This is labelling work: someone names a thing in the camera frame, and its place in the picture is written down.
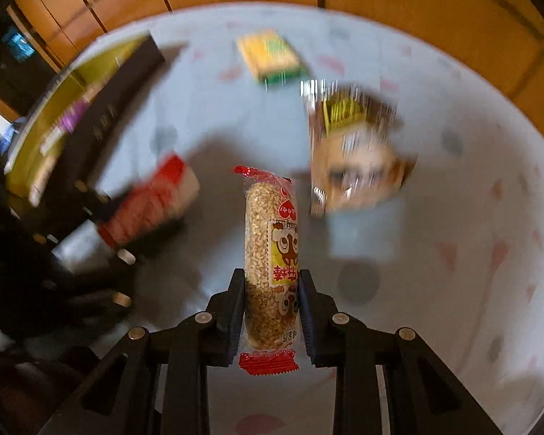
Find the purple candy packet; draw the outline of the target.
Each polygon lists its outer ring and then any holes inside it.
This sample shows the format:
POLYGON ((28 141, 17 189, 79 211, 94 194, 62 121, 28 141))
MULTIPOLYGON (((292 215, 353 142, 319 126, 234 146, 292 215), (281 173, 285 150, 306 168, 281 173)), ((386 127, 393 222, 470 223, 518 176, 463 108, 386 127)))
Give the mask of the purple candy packet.
POLYGON ((72 133, 89 107, 90 103, 88 101, 76 100, 59 116, 57 126, 64 133, 72 133))

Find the sesame rice bar packet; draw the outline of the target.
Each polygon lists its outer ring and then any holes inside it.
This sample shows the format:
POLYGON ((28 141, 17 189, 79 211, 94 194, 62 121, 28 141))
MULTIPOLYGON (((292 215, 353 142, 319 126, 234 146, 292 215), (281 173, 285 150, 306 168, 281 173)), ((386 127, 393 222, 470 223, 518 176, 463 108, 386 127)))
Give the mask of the sesame rice bar packet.
POLYGON ((251 376, 298 370, 298 208, 293 182, 238 166, 246 186, 244 262, 246 348, 239 366, 251 376))

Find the white patterned tablecloth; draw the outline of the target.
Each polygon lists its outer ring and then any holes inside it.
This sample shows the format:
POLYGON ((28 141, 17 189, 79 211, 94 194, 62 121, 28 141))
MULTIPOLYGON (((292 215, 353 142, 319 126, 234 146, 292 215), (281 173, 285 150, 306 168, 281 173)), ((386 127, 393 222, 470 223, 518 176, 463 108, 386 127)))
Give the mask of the white patterned tablecloth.
POLYGON ((182 229, 138 270, 130 327, 160 330, 204 309, 243 264, 238 165, 294 180, 301 264, 319 291, 367 326, 415 329, 506 434, 544 412, 544 138, 497 90, 444 53, 342 13, 236 4, 116 29, 86 57, 150 34, 166 65, 124 115, 97 182, 116 194, 169 153, 194 170, 198 200, 182 229), (395 147, 417 158, 399 194, 321 220, 308 213, 308 121, 300 88, 261 87, 236 40, 275 29, 313 76, 392 99, 395 147))

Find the green cracker packet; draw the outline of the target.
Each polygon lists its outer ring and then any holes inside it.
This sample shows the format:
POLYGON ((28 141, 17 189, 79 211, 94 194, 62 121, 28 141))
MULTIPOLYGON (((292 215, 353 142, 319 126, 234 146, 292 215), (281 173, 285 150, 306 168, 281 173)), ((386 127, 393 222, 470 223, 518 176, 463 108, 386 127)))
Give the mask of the green cracker packet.
POLYGON ((273 29, 241 36, 236 47, 254 79, 266 88, 300 79, 308 72, 298 53, 273 29))

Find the gold interior black tin box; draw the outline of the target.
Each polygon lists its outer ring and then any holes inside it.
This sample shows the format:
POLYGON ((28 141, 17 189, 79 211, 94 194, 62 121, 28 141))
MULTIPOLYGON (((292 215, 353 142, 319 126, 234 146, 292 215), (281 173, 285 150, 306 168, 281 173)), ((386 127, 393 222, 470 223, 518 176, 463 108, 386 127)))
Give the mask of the gold interior black tin box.
POLYGON ((97 165, 125 108, 165 58, 150 33, 114 44, 66 70, 35 106, 8 151, 4 167, 9 205, 24 211, 51 204, 85 183, 97 165), (104 86, 69 136, 38 206, 29 203, 29 184, 38 163, 38 144, 55 120, 92 83, 104 86))

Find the brown black sesame paste packet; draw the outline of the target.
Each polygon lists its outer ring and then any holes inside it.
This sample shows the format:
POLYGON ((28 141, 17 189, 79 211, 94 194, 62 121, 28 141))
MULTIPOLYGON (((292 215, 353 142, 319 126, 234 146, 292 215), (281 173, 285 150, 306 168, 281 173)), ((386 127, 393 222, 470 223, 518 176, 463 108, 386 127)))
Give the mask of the brown black sesame paste packet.
POLYGON ((417 164, 388 134, 397 107, 357 83, 303 80, 310 142, 310 214, 373 207, 400 191, 417 164))

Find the red white round-logo snack packet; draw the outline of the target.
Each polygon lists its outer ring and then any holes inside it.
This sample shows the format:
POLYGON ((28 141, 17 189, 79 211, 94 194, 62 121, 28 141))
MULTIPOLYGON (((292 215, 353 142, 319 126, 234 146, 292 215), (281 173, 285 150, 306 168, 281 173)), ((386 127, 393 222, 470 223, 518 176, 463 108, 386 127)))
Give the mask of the red white round-logo snack packet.
POLYGON ((99 236, 110 248, 119 250, 181 219, 199 191, 192 168, 172 154, 150 178, 131 190, 109 220, 98 225, 99 236))

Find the white gold stick sachet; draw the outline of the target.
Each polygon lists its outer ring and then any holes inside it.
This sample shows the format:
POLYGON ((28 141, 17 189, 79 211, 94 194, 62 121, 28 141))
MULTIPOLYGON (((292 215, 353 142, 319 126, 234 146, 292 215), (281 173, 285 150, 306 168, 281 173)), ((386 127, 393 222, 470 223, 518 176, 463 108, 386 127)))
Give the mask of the white gold stick sachet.
MULTIPOLYGON (((76 100, 83 99, 84 101, 88 101, 91 106, 93 100, 96 98, 103 86, 103 82, 90 84, 85 93, 83 93, 81 97, 77 98, 76 100)), ((65 147, 69 136, 73 133, 64 133, 57 126, 58 121, 59 117, 57 120, 55 120, 52 127, 50 127, 45 134, 42 135, 38 144, 38 163, 31 172, 31 182, 29 184, 28 194, 29 203, 34 207, 39 205, 46 185, 50 176, 52 175, 52 171, 54 170, 55 164, 57 163, 59 156, 62 154, 62 149, 65 147)))

